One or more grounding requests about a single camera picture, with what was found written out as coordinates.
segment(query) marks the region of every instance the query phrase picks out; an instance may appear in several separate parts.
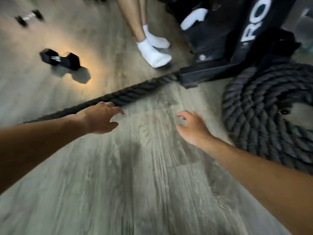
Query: coiled rope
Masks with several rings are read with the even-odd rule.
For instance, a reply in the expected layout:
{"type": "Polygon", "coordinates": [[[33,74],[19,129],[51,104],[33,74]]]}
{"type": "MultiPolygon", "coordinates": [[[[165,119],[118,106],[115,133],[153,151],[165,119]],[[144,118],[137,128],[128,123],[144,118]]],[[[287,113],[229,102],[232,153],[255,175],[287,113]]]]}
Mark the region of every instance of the coiled rope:
{"type": "Polygon", "coordinates": [[[238,148],[313,174],[313,131],[280,113],[294,102],[313,105],[312,66],[282,63],[256,75],[246,69],[226,86],[223,122],[238,148]]]}
{"type": "Polygon", "coordinates": [[[40,118],[31,120],[28,122],[24,122],[24,123],[32,123],[32,122],[38,122],[38,121],[57,119],[57,118],[61,118],[67,115],[76,114],[77,112],[89,106],[96,105],[99,102],[113,102],[115,106],[125,106],[143,97],[144,95],[151,93],[156,88],[166,85],[167,83],[170,83],[172,81],[177,81],[177,80],[178,80],[178,76],[175,73],[153,78],[151,80],[147,80],[139,84],[124,88],[122,90],[119,90],[110,94],[106,94],[99,98],[81,103],[77,106],[66,108],[64,110],[57,111],[56,113],[53,113],[53,114],[44,115],[40,118]]]}

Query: hand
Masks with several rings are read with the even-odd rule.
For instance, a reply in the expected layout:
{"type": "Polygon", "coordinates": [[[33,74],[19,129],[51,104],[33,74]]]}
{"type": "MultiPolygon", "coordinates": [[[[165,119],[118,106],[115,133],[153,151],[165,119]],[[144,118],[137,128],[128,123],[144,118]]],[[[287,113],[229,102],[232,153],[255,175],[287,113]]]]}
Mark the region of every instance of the hand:
{"type": "Polygon", "coordinates": [[[111,132],[118,126],[118,122],[110,122],[116,114],[124,115],[125,113],[119,107],[115,107],[113,102],[100,102],[95,106],[89,106],[79,111],[73,116],[83,123],[86,134],[104,134],[111,132]]]}
{"type": "Polygon", "coordinates": [[[182,117],[183,120],[186,120],[187,122],[186,127],[178,124],[176,128],[180,136],[182,136],[188,143],[200,148],[203,141],[214,139],[214,136],[207,129],[201,115],[198,115],[194,111],[183,111],[176,116],[182,117]]]}

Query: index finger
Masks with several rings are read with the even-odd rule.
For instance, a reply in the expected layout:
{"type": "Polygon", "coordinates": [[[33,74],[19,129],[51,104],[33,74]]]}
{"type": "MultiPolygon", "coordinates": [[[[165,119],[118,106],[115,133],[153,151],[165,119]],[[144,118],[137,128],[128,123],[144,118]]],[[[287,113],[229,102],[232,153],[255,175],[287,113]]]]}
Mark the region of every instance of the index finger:
{"type": "Polygon", "coordinates": [[[179,113],[177,113],[177,115],[176,115],[177,117],[183,117],[183,119],[185,120],[188,120],[188,119],[190,119],[191,118],[191,113],[190,112],[188,112],[188,111],[182,111],[182,112],[179,112],[179,113]]]}
{"type": "Polygon", "coordinates": [[[110,108],[110,112],[113,115],[117,115],[117,114],[124,115],[125,114],[124,111],[120,107],[112,107],[112,108],[110,108]]]}

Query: forearm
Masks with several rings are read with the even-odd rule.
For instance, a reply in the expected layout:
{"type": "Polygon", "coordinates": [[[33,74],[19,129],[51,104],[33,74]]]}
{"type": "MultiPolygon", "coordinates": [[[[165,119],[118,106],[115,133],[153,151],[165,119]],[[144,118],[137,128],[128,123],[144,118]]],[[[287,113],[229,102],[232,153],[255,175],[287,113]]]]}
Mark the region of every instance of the forearm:
{"type": "Polygon", "coordinates": [[[200,148],[221,163],[294,235],[313,234],[313,177],[253,156],[220,139],[200,148]]]}
{"type": "Polygon", "coordinates": [[[84,134],[83,125],[71,116],[0,129],[0,194],[84,134]]]}

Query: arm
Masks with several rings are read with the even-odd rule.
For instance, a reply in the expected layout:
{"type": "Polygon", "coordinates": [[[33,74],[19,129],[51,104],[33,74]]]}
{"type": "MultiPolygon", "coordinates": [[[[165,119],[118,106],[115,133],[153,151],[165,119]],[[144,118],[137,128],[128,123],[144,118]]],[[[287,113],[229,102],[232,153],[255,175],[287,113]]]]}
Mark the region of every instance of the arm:
{"type": "Polygon", "coordinates": [[[313,177],[238,149],[212,136],[202,117],[181,112],[179,134],[221,163],[292,234],[313,234],[313,177]]]}
{"type": "Polygon", "coordinates": [[[0,129],[0,194],[73,140],[111,132],[118,113],[124,114],[112,102],[100,102],[75,115],[0,129]]]}

